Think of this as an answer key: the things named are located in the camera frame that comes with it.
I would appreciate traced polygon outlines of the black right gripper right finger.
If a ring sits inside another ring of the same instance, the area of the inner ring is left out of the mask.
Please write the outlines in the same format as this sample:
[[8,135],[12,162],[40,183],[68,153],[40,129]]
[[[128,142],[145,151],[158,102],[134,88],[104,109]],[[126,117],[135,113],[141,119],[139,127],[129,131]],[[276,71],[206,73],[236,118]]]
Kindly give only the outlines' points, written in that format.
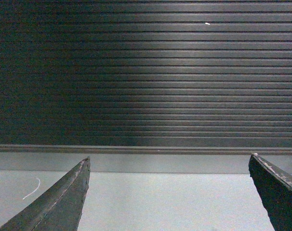
[[249,172],[276,231],[292,231],[292,175],[252,154]]

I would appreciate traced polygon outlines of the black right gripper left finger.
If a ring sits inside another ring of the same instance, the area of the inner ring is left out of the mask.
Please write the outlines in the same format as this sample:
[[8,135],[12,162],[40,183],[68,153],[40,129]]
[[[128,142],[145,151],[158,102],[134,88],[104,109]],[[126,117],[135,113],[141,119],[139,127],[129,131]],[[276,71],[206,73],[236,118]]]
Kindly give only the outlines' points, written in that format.
[[0,227],[0,231],[76,231],[91,172],[81,160],[35,201]]

